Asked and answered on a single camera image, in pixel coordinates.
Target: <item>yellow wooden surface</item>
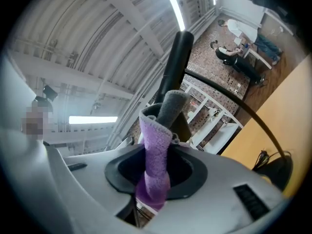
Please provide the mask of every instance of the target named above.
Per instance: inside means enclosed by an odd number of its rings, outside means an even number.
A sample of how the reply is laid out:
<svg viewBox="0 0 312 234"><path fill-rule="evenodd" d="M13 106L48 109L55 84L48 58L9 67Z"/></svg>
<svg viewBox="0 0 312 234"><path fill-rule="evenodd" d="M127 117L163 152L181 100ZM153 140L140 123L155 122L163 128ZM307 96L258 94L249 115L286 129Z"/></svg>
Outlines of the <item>yellow wooden surface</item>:
<svg viewBox="0 0 312 234"><path fill-rule="evenodd" d="M268 125L283 150L290 151L293 171L283 194L290 197L310 165L312 154L312 61L306 57L280 84L257 114ZM261 150L277 152L268 136L251 119L223 152L252 169Z"/></svg>

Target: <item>blue jeans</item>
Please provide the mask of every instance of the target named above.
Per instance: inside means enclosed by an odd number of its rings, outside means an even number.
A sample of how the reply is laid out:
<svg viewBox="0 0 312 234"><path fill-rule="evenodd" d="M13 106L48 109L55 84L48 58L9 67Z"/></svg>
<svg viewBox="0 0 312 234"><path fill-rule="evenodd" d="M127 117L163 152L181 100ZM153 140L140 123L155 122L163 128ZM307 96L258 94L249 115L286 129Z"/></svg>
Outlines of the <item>blue jeans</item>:
<svg viewBox="0 0 312 234"><path fill-rule="evenodd" d="M270 40L265 38L263 35L258 34L257 39L255 40L254 43L268 57L270 57L273 60L278 59L278 54L279 54L278 47L274 43L272 43Z"/></svg>

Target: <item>purple cloth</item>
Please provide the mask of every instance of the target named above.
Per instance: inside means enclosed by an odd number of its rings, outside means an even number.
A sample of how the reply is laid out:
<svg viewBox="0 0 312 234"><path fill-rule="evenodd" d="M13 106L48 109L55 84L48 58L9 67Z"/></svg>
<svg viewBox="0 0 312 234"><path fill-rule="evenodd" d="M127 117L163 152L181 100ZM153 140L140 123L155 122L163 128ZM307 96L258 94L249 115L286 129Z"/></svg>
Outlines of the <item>purple cloth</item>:
<svg viewBox="0 0 312 234"><path fill-rule="evenodd" d="M167 173L167 150L173 134L155 121L156 117L139 113L139 122L145 146L146 171L136 186L136 197L159 211L167 198L170 179Z"/></svg>

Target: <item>person in black shirt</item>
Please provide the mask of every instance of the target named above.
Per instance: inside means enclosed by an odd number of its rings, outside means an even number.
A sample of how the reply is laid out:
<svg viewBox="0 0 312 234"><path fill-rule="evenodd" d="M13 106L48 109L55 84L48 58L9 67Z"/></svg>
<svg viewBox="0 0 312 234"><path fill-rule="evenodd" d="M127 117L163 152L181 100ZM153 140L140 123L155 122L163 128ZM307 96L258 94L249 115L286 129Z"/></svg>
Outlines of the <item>person in black shirt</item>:
<svg viewBox="0 0 312 234"><path fill-rule="evenodd" d="M238 55L243 52L242 49L236 48L234 51L229 51L225 47L220 47L217 40L211 42L210 47L215 50L216 56L223 60L224 64L232 66L238 72L243 72L255 84L263 83L264 76L260 76L254 67Z"/></svg>

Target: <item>ceiling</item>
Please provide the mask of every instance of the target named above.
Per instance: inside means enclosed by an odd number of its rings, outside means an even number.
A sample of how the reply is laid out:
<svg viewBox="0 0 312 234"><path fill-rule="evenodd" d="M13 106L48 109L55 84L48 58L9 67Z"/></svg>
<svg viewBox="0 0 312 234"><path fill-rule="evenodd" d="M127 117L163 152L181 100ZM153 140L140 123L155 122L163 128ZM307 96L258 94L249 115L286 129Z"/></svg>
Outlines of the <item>ceiling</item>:
<svg viewBox="0 0 312 234"><path fill-rule="evenodd" d="M197 39L215 16L212 0L177 0ZM34 0L16 26L10 54L27 84L57 93L44 140L71 154L115 148L155 94L176 32L169 0ZM71 115L118 116L70 125Z"/></svg>

